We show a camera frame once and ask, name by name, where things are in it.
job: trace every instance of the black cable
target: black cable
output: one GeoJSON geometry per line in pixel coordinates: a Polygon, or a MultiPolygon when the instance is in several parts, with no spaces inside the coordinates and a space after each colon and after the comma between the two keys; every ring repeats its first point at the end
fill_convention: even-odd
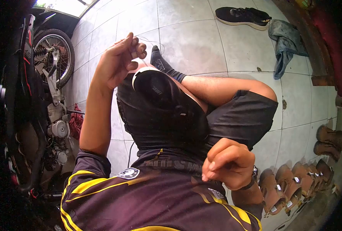
{"type": "Polygon", "coordinates": [[[127,162],[127,168],[130,167],[130,157],[131,157],[131,148],[132,146],[135,144],[135,141],[132,143],[131,147],[130,147],[130,151],[128,152],[128,162],[127,162]]]}

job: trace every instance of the person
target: person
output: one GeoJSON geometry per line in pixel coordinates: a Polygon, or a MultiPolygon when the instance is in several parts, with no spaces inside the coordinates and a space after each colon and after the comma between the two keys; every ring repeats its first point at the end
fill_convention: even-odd
{"type": "Polygon", "coordinates": [[[278,105],[274,91],[255,80],[187,76],[155,46],[148,65],[167,74],[207,118],[207,138],[188,139],[178,133],[172,112],[154,107],[133,89],[134,73],[145,65],[132,60],[146,55],[146,45],[129,33],[100,58],[87,96],[81,150],[62,196],[65,228],[261,230],[263,196],[252,177],[250,150],[271,128],[278,105]],[[116,87],[120,116],[139,159],[110,177],[106,155],[116,87]],[[234,206],[227,203],[222,183],[232,190],[234,206]]]}

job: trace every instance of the black and yellow jersey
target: black and yellow jersey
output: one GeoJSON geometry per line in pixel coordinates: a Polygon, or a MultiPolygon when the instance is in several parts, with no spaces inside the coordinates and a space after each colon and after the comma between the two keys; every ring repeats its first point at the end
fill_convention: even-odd
{"type": "Polygon", "coordinates": [[[107,158],[78,154],[61,202],[67,230],[261,230],[263,207],[228,205],[220,182],[155,166],[110,172],[107,158]]]}

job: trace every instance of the wristwatch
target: wristwatch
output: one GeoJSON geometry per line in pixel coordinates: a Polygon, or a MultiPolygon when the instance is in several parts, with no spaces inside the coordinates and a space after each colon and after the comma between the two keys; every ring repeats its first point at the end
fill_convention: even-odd
{"type": "Polygon", "coordinates": [[[254,185],[255,181],[257,180],[257,175],[258,175],[258,169],[254,165],[253,172],[252,172],[252,180],[250,181],[250,183],[247,186],[244,186],[244,187],[240,188],[239,190],[250,189],[254,185]]]}

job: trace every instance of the tiled floor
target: tiled floor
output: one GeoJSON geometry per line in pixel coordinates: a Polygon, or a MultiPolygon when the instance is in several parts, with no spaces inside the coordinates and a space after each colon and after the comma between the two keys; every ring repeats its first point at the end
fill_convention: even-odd
{"type": "MultiPolygon", "coordinates": [[[[318,161],[321,157],[313,153],[317,128],[328,123],[333,129],[336,126],[335,88],[312,86],[309,59],[297,55],[281,80],[274,80],[275,42],[267,31],[216,21],[214,10],[223,6],[254,7],[286,20],[271,0],[99,0],[72,37],[76,64],[73,78],[64,87],[68,106],[78,103],[85,110],[100,55],[132,31],[147,45],[148,54],[158,45],[164,58],[185,74],[255,79],[275,91],[279,107],[272,128],[253,148],[259,173],[266,168],[276,172],[285,163],[293,167],[297,161],[318,161]]],[[[113,140],[107,155],[113,174],[127,167],[132,144],[116,105],[113,99],[113,140]]],[[[136,152],[134,145],[130,163],[136,160],[136,152]]],[[[276,215],[264,218],[262,224],[265,230],[274,230],[289,220],[285,214],[276,215]]]]}

